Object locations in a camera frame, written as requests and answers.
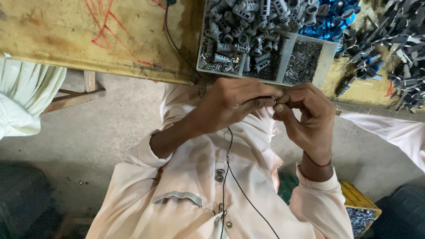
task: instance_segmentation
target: red thread bracelet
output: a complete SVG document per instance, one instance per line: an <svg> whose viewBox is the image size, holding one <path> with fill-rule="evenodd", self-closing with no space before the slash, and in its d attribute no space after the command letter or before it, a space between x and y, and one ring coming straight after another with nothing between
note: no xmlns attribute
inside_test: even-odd
<svg viewBox="0 0 425 239"><path fill-rule="evenodd" d="M314 164L314 165L316 165L317 167L320 167L320 168L325 168L325 167L328 167L330 164L331 164L331 159L329 159L329 163L327 164L327 165L318 165L317 163L315 163L311 158L310 158L310 156L304 151L304 153L305 153L305 155L307 156L307 158Z"/></svg>

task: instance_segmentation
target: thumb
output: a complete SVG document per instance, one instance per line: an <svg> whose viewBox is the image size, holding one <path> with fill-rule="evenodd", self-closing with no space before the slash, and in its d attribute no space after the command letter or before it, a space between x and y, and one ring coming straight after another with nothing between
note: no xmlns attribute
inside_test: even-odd
<svg viewBox="0 0 425 239"><path fill-rule="evenodd" d="M286 129L298 129L300 122L294 115L294 112L286 104L277 104L273 107L275 111L275 117L277 120L281 120Z"/></svg>

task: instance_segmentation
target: shirt sleeve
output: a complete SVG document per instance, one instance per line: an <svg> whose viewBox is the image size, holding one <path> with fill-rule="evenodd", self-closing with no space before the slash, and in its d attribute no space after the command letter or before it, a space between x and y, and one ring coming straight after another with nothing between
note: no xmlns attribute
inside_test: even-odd
<svg viewBox="0 0 425 239"><path fill-rule="evenodd" d="M148 134L128 151L127 162L115 166L105 200L91 224L87 239L101 239L107 235L108 238L119 238L136 228L138 220L134 218L142 216L152 199L158 184L158 169L173 155L159 159L150 149L150 139L158 132Z"/></svg>
<svg viewBox="0 0 425 239"><path fill-rule="evenodd" d="M301 173L300 163L297 162L300 185L292 192L289 202L291 212L298 220L310 222L325 238L352 239L350 218L335 169L332 167L334 173L327 181L314 182Z"/></svg>
<svg viewBox="0 0 425 239"><path fill-rule="evenodd" d="M425 123L355 113L340 117L398 146L425 172Z"/></svg>

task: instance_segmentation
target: concrete floor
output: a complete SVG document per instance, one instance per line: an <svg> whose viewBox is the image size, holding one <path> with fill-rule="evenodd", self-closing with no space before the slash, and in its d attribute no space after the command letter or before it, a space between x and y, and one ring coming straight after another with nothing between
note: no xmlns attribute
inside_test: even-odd
<svg viewBox="0 0 425 239"><path fill-rule="evenodd" d="M0 161L43 170L60 210L75 216L96 214L114 166L161 124L163 83L104 73L96 77L107 89L106 97L42 115L37 135L0 141ZM82 71L68 70L62 88L83 91ZM271 144L285 162L282 170L294 173L300 148L284 131ZM339 117L333 153L339 179L354 183L372 201L404 183L425 184L425 174L398 147ZM79 185L79 180L88 184Z"/></svg>

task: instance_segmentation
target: hand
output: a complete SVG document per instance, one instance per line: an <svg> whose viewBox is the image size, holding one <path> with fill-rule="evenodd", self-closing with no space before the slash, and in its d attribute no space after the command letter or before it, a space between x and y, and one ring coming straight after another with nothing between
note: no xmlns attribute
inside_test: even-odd
<svg viewBox="0 0 425 239"><path fill-rule="evenodd" d="M187 115L198 135L217 132L264 106L283 92L255 79L218 78L199 106Z"/></svg>
<svg viewBox="0 0 425 239"><path fill-rule="evenodd" d="M301 121L293 108L300 109ZM317 165L327 165L332 157L332 129L335 106L311 83L292 87L276 100L273 119L285 124L289 139L303 149Z"/></svg>

